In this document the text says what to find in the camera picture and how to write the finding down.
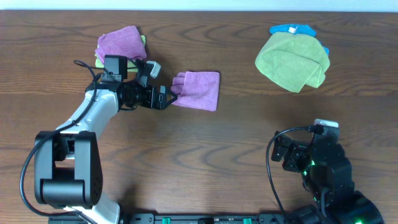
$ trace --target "light green cloth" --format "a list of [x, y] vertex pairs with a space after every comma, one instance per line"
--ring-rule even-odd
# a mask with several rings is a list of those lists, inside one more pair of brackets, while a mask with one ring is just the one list
[[298, 93], [304, 85], [318, 88], [330, 61], [316, 38], [276, 32], [261, 49], [255, 64], [274, 83]]
[[[144, 35], [141, 35], [141, 40], [142, 40], [142, 43], [144, 43], [144, 46], [145, 46], [146, 38], [145, 38]], [[95, 57], [96, 57], [96, 60], [95, 60], [95, 67], [103, 68], [103, 67], [104, 67], [104, 64], [101, 62], [101, 60], [98, 58], [98, 56], [97, 56], [96, 54], [94, 54], [94, 55], [95, 55]], [[130, 61], [127, 61], [127, 68], [131, 68], [131, 67], [135, 67], [134, 64], [133, 64], [132, 62], [130, 62]], [[128, 71], [128, 72], [138, 72], [138, 69], [133, 68], [133, 69], [129, 69], [129, 70], [127, 70], [127, 71]]]

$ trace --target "white wall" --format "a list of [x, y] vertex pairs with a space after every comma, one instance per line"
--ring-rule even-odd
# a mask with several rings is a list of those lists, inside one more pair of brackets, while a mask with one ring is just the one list
[[0, 9], [398, 12], [398, 0], [0, 0]]

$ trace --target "table surface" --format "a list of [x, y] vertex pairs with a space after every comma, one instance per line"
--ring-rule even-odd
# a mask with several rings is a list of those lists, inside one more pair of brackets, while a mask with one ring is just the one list
[[[330, 49], [319, 89], [287, 92], [254, 66], [269, 28], [287, 23], [309, 24]], [[340, 123], [356, 188], [398, 223], [398, 14], [136, 11], [0, 12], [0, 223], [45, 222], [19, 196], [22, 163], [35, 135], [83, 100], [90, 74], [72, 61], [94, 65], [98, 37], [131, 25], [162, 65], [161, 84], [178, 72], [219, 71], [220, 97], [215, 113], [171, 106], [113, 117], [98, 142], [113, 200], [159, 213], [278, 210], [265, 145], [276, 130], [323, 118]], [[281, 165], [271, 162], [285, 209], [312, 203], [301, 177]], [[37, 205], [32, 164], [25, 189]]]

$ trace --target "pink purple cloth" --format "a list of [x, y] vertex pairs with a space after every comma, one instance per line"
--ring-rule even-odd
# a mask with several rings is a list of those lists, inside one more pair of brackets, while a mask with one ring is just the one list
[[140, 60], [147, 57], [144, 43], [142, 43], [141, 36], [135, 26], [128, 26], [99, 37], [98, 48], [95, 53], [102, 63], [104, 63], [106, 54], [122, 55]]
[[178, 95], [174, 105], [216, 111], [220, 74], [218, 72], [180, 72], [171, 90]]

